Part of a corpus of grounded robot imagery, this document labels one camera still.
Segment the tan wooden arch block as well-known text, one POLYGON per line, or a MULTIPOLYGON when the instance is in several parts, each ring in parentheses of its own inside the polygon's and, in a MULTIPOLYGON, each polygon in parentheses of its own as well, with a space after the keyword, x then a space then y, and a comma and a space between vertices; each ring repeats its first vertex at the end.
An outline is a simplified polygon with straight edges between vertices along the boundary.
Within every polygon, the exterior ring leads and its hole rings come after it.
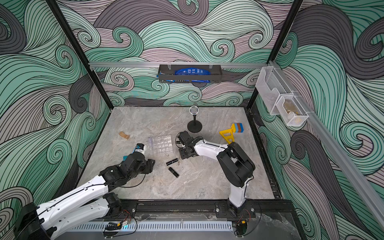
POLYGON ((126 133, 124 133, 123 131, 120 131, 119 132, 119 136, 126 139, 126 140, 129 140, 130 139, 130 135, 127 135, 126 133))

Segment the multicolour stacked toy blocks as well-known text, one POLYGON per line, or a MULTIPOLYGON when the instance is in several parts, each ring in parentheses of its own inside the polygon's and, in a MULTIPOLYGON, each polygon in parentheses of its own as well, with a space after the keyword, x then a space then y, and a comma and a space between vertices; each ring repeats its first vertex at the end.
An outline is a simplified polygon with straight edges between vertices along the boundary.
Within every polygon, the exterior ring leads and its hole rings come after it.
POLYGON ((233 133, 243 133, 244 127, 242 123, 233 123, 231 126, 231 130, 233 133))

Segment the black corner frame post right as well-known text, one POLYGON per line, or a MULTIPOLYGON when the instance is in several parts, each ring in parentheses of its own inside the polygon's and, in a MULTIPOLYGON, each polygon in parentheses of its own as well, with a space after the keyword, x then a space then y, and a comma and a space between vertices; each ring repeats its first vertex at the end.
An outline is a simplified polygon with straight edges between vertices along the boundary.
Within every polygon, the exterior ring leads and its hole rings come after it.
POLYGON ((276 60, 283 42, 286 39, 288 32, 290 31, 290 28, 292 27, 294 20, 303 5, 303 2, 303 0, 288 1, 288 3, 280 3, 279 1, 276 3, 272 3, 271 1, 262 1, 262 6, 270 15, 274 28, 279 30, 279 34, 274 41, 274 45, 269 54, 269 57, 265 61, 266 64, 276 60))

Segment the black corner frame post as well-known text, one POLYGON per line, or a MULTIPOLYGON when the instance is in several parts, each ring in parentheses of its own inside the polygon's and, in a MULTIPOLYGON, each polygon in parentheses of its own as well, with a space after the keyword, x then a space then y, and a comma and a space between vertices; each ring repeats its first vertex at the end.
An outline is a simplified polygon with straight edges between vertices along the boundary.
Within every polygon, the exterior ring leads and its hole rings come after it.
POLYGON ((49 6, 51 12, 53 13, 54 17, 56 18, 57 22, 59 23, 60 27, 64 31, 67 39, 69 40, 70 44, 73 46, 75 53, 79 57, 82 65, 85 67, 88 75, 90 76, 93 84, 101 94, 101 97, 107 104, 110 112, 114 109, 114 105, 112 104, 111 100, 109 99, 107 92, 102 86, 102 83, 97 75, 97 73, 92 70, 89 66, 88 58, 86 57, 86 54, 82 50, 78 40, 76 39, 69 23, 67 22, 64 14, 62 13, 57 1, 54 0, 46 0, 47 5, 49 6))
POLYGON ((265 61, 266 64, 276 60, 283 42, 286 39, 288 32, 290 31, 290 28, 292 27, 294 20, 303 5, 303 2, 303 0, 288 1, 288 3, 280 3, 279 1, 276 3, 272 3, 271 1, 262 1, 262 6, 270 15, 274 28, 279 30, 279 34, 274 41, 274 45, 269 54, 269 57, 265 61))

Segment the aluminium rail right wall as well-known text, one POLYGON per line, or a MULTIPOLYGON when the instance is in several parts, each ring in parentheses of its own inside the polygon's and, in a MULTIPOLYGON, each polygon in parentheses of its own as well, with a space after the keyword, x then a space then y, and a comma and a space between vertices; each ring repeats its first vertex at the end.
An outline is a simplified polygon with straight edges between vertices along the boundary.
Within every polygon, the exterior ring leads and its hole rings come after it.
POLYGON ((304 99, 304 96, 299 93, 292 82, 285 76, 281 67, 275 62, 270 61, 269 66, 273 67, 271 74, 276 78, 278 84, 284 89, 285 93, 276 100, 275 107, 284 118, 288 118, 288 123, 297 117, 293 112, 287 113, 284 108, 286 100, 290 100, 296 106, 299 113, 306 117, 306 122, 309 122, 314 132, 319 137, 321 143, 326 148, 331 158, 336 162, 339 168, 344 172, 350 184, 355 191, 360 195, 360 198, 370 210, 380 227, 384 228, 384 202, 380 198, 377 191, 373 188, 366 177, 359 171, 355 163, 344 151, 339 142, 334 138, 332 133, 322 123, 318 115, 313 111, 304 99))

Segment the clear acrylic lipstick organizer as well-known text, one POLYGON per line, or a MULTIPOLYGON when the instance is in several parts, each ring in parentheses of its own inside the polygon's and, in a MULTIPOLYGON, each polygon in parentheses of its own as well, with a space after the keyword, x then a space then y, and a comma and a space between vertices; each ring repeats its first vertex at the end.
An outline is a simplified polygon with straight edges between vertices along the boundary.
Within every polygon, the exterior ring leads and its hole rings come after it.
POLYGON ((173 141, 171 135, 150 137, 149 149, 151 153, 170 153, 173 151, 173 141))

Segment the black square lipstick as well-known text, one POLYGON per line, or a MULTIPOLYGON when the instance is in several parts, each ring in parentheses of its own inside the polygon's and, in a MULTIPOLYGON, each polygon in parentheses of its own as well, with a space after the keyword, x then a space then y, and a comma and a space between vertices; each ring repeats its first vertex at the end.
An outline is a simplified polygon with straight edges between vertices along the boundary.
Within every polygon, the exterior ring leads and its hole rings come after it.
POLYGON ((172 167, 169 167, 169 171, 176 177, 178 178, 180 175, 172 168, 172 167))

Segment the blue object in basket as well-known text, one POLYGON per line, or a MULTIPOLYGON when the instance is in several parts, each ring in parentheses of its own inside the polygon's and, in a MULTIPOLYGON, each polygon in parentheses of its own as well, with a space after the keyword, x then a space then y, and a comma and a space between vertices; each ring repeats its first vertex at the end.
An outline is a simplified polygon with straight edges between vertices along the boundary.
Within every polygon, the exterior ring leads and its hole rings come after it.
POLYGON ((175 71, 174 75, 176 76, 209 76, 211 75, 210 71, 199 69, 199 68, 184 68, 175 71))

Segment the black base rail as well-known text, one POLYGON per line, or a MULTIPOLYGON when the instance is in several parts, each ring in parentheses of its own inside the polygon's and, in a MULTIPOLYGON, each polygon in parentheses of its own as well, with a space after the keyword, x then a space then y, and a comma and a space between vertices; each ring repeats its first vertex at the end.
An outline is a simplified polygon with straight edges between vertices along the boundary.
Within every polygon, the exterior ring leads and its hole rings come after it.
POLYGON ((122 207, 134 216, 139 214, 208 214, 218 219, 252 219, 257 213, 288 213, 295 210, 288 200, 248 199, 239 208, 229 200, 122 200, 122 207))

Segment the black lipstick silver band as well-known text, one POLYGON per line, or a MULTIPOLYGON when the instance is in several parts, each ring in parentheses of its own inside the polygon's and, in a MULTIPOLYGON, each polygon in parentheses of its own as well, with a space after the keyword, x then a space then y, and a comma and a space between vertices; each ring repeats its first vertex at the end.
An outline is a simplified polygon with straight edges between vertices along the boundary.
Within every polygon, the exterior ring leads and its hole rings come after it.
POLYGON ((170 161, 166 162, 166 165, 167 165, 167 166, 170 166, 170 165, 172 165, 172 164, 174 164, 174 163, 177 163, 178 161, 179 161, 178 158, 175 158, 175 159, 173 159, 173 160, 170 160, 170 161))

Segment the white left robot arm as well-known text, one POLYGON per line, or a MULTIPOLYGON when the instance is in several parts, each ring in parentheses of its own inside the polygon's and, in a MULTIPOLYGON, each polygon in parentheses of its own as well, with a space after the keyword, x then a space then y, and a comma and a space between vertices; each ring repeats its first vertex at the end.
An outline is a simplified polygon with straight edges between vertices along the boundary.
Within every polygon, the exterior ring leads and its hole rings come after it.
POLYGON ((138 175, 153 171, 155 160, 133 152, 118 165, 102 170, 80 187, 49 202, 22 207, 14 226, 17 240, 54 240, 65 232, 100 218, 123 214, 122 201, 113 193, 138 175))

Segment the clear wall bin small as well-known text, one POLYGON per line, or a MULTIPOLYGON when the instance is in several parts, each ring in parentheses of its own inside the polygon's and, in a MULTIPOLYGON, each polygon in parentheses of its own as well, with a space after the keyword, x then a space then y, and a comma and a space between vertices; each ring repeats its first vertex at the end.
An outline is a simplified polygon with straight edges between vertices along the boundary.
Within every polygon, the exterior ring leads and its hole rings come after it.
POLYGON ((300 127, 309 118, 308 114, 301 109, 294 95, 281 96, 276 103, 276 107, 287 126, 300 127))

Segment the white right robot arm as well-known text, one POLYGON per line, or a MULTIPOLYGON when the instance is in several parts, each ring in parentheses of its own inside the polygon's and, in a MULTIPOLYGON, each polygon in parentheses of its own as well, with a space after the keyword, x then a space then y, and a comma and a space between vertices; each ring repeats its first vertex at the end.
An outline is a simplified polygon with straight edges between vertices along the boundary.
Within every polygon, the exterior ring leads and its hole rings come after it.
POLYGON ((203 156, 217 160, 231 185, 230 206, 235 209, 243 207, 247 200, 247 187, 254 179, 256 166, 239 144, 211 143, 201 136, 193 138, 187 131, 183 131, 177 134, 176 145, 182 159, 203 156))

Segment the clear wall bin large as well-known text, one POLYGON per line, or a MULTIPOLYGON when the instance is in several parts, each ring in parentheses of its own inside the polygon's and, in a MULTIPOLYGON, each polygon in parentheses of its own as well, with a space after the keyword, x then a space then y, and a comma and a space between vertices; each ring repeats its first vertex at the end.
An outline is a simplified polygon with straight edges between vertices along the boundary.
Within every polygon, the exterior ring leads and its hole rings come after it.
POLYGON ((294 96, 283 71, 273 66, 262 67, 256 89, 271 115, 280 114, 278 102, 281 99, 292 100, 294 96))

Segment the aluminium rail back wall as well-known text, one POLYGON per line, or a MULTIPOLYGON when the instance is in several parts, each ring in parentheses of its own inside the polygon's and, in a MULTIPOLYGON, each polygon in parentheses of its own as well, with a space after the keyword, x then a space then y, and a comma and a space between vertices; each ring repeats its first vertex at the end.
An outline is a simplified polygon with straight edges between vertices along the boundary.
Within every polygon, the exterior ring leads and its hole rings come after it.
POLYGON ((268 64, 260 63, 201 63, 201 62, 89 62, 90 68, 156 68, 160 65, 171 67, 173 65, 197 66, 204 65, 212 67, 220 65, 224 69, 261 69, 268 64))

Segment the aluminium rail wall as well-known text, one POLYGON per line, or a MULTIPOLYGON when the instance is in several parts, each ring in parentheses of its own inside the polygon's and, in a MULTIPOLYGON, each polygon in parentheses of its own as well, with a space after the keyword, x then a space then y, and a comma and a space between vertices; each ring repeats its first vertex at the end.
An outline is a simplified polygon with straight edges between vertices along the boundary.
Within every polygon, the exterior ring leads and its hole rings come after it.
POLYGON ((212 67, 220 65, 224 69, 261 69, 268 64, 260 63, 201 63, 201 62, 89 62, 90 68, 156 68, 160 65, 171 67, 173 65, 197 66, 204 65, 212 67))
POLYGON ((321 143, 326 148, 331 158, 336 162, 339 168, 344 172, 350 184, 355 191, 360 195, 360 198, 370 210, 380 227, 384 228, 384 202, 380 198, 377 191, 373 188, 366 177, 359 171, 355 163, 344 151, 339 142, 334 138, 332 133, 322 123, 318 115, 313 111, 304 99, 304 96, 299 93, 292 82, 285 76, 281 67, 275 62, 270 61, 269 66, 273 67, 271 74, 276 78, 278 84, 284 89, 285 93, 276 100, 275 107, 284 118, 288 118, 288 123, 297 117, 293 112, 287 113, 284 108, 286 100, 290 100, 296 106, 299 113, 306 117, 306 122, 309 122, 314 132, 319 137, 321 143))

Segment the black microphone stand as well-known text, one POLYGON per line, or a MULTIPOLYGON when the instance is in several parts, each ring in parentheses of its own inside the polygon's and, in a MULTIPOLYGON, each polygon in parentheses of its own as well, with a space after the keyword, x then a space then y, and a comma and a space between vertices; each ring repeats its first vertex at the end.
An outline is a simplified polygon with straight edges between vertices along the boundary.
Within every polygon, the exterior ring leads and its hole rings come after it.
POLYGON ((199 133, 203 128, 202 123, 197 120, 199 108, 197 106, 191 106, 189 112, 193 116, 193 120, 187 125, 188 131, 191 133, 199 133))

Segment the yellow triangle toy block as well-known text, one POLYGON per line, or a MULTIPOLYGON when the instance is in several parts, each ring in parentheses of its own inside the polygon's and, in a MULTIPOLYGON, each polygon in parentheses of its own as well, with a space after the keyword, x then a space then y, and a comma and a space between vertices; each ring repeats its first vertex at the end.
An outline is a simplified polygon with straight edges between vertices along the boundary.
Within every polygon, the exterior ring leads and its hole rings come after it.
POLYGON ((232 124, 229 129, 219 131, 219 134, 226 140, 228 144, 230 144, 235 141, 235 137, 234 137, 235 131, 236 131, 236 125, 232 124))

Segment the black corner frame post left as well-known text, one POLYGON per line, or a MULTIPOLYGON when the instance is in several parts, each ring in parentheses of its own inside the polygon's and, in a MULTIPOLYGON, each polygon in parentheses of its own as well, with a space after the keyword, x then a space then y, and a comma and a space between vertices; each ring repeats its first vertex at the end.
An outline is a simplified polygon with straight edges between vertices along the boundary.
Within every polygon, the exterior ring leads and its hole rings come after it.
POLYGON ((64 14, 62 13, 57 1, 54 0, 46 0, 47 5, 49 6, 51 12, 53 13, 54 17, 56 18, 57 22, 59 23, 60 27, 64 31, 67 39, 69 40, 70 44, 73 46, 75 53, 79 57, 82 65, 85 67, 88 75, 90 76, 93 84, 101 94, 101 97, 107 104, 110 112, 114 109, 114 105, 112 104, 111 100, 109 99, 107 92, 102 86, 102 83, 97 75, 97 73, 92 70, 89 66, 88 58, 86 57, 86 54, 82 50, 78 40, 76 39, 69 23, 67 22, 64 14))

